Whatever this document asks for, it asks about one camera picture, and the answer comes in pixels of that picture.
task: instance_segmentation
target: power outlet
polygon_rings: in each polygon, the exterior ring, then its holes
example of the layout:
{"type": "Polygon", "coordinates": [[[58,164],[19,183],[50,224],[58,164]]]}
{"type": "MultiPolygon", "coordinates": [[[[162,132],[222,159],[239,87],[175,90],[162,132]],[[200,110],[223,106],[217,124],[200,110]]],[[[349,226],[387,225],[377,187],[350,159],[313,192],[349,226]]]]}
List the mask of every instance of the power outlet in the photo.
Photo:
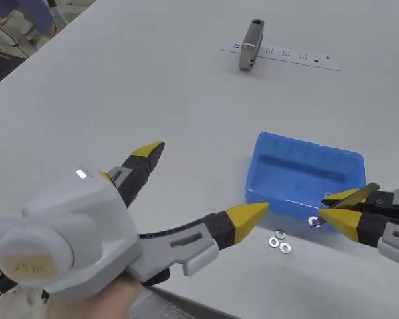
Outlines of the power outlet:
{"type": "MultiPolygon", "coordinates": [[[[225,43],[221,50],[239,53],[241,42],[225,43]]],[[[259,58],[268,58],[283,62],[313,66],[315,68],[325,68],[327,70],[340,71],[341,64],[327,54],[312,54],[303,51],[293,51],[281,48],[277,45],[262,44],[259,49],[259,58]]]]}

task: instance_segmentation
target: human hand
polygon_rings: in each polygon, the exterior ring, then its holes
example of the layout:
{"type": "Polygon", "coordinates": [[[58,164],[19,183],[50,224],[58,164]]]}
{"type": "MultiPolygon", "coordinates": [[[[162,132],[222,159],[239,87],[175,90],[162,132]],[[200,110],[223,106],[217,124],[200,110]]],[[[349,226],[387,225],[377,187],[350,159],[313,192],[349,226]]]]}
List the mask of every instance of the human hand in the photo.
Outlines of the human hand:
{"type": "Polygon", "coordinates": [[[89,299],[61,304],[52,298],[47,304],[47,319],[126,319],[142,285],[129,274],[121,274],[104,290],[89,299]]]}

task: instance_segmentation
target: blue plastic tray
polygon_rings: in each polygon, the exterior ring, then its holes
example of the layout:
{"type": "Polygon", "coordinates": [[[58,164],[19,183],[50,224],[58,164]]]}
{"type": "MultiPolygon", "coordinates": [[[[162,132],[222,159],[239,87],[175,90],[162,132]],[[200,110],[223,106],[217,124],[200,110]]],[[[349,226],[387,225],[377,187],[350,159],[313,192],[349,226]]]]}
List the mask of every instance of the blue plastic tray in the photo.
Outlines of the blue plastic tray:
{"type": "Polygon", "coordinates": [[[323,207],[325,193],[365,185],[364,158],[355,152],[260,133],[247,177],[247,202],[307,219],[323,207]]]}

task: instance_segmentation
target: metal washer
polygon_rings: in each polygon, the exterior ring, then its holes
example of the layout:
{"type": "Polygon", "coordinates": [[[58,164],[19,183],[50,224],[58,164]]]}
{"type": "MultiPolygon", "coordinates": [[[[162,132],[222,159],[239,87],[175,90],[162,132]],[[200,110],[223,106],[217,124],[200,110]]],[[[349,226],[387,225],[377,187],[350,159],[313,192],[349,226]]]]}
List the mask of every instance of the metal washer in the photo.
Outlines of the metal washer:
{"type": "Polygon", "coordinates": [[[318,219],[318,217],[316,217],[316,216],[310,216],[310,217],[307,219],[307,222],[309,223],[309,226],[312,227],[313,223],[314,223],[317,219],[318,219]]]}
{"type": "Polygon", "coordinates": [[[279,250],[283,253],[283,254],[289,254],[291,251],[291,246],[288,243],[281,243],[279,245],[279,250]]]}
{"type": "Polygon", "coordinates": [[[267,242],[269,243],[269,246],[272,248],[277,248],[279,246],[279,240],[277,237],[271,237],[267,242]]]}
{"type": "Polygon", "coordinates": [[[282,229],[277,229],[275,231],[275,237],[277,237],[278,239],[284,239],[286,236],[286,232],[284,232],[282,229]]]}

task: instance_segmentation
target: white table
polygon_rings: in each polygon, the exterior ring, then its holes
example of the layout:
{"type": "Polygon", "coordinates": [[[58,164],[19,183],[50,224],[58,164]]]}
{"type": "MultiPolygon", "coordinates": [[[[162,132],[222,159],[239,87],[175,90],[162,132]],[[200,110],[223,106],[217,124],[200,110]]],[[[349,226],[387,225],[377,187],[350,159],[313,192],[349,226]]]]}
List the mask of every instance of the white table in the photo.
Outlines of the white table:
{"type": "MultiPolygon", "coordinates": [[[[98,1],[0,84],[0,214],[62,169],[112,168],[165,140],[131,212],[141,232],[180,225],[243,203],[262,131],[358,151],[368,180],[399,187],[399,0],[98,1]],[[327,52],[343,70],[258,60],[241,73],[219,48],[254,17],[264,43],[327,52]]],[[[240,318],[399,318],[399,265],[290,232],[282,255],[272,233],[257,227],[160,287],[240,318]]]]}

